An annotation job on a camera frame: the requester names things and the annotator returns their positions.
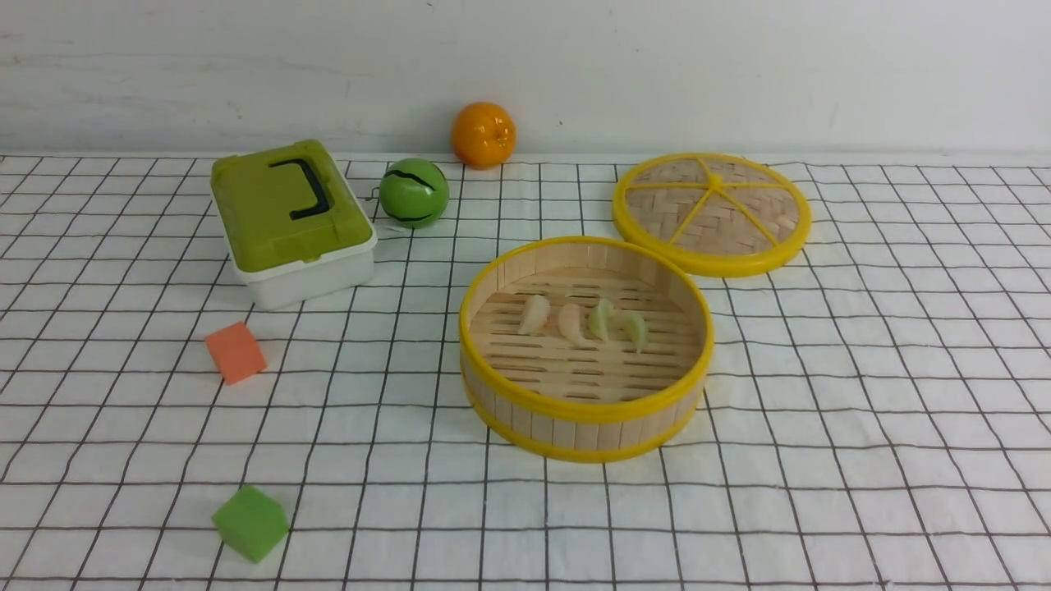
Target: green plastic box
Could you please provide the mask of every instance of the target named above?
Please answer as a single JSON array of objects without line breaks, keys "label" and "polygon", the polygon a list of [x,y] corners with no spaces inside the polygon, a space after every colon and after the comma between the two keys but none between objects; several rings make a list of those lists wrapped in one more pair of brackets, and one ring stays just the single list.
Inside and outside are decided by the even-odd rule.
[{"label": "green plastic box", "polygon": [[217,160],[211,191],[234,268],[260,308],[371,279],[375,228],[321,142]]}]

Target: toy orange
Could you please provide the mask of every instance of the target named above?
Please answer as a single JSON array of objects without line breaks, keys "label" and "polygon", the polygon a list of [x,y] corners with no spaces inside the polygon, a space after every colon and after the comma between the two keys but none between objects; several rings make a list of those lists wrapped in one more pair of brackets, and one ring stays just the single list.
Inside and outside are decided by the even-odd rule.
[{"label": "toy orange", "polygon": [[493,103],[471,103],[453,123],[453,152],[472,168],[492,168],[503,163],[515,150],[517,139],[511,116]]}]

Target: green ball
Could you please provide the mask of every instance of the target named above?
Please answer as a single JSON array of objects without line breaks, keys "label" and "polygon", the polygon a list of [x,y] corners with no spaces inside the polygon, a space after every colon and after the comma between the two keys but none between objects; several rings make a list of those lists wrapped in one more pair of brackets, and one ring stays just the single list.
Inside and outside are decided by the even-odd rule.
[{"label": "green ball", "polygon": [[420,228],[445,212],[449,182],[433,162],[423,158],[399,160],[379,181],[379,205],[403,226]]}]

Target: black handle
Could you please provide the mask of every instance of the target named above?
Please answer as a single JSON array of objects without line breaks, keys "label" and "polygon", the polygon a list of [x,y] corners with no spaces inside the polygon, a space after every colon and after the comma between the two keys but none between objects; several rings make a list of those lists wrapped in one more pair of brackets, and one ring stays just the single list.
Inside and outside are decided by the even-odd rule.
[{"label": "black handle", "polygon": [[289,164],[297,164],[300,169],[303,170],[303,176],[307,178],[307,182],[310,183],[310,188],[314,191],[314,197],[317,202],[307,207],[306,209],[295,209],[291,211],[288,217],[293,220],[302,220],[304,218],[309,218],[311,216],[318,216],[332,208],[332,204],[329,203],[328,197],[325,195],[325,187],[322,186],[321,179],[314,174],[314,169],[310,167],[310,164],[302,158],[293,158],[291,160],[283,160],[281,162],[274,162],[270,165],[270,168],[276,168],[279,166],[286,166]]}]

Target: bamboo steamer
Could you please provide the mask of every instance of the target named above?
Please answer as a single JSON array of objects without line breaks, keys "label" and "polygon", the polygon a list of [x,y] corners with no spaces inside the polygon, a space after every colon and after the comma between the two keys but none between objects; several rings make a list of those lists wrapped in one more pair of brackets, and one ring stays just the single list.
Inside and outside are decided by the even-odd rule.
[{"label": "bamboo steamer", "polygon": [[[519,335],[526,300],[548,298],[542,333]],[[599,298],[642,314],[641,352],[620,330],[574,347],[558,332],[560,306]],[[460,369],[471,405],[523,449],[575,462],[650,451],[682,429],[703,394],[715,347],[707,303],[688,276],[645,248],[591,237],[534,242],[490,263],[459,313]]]}]

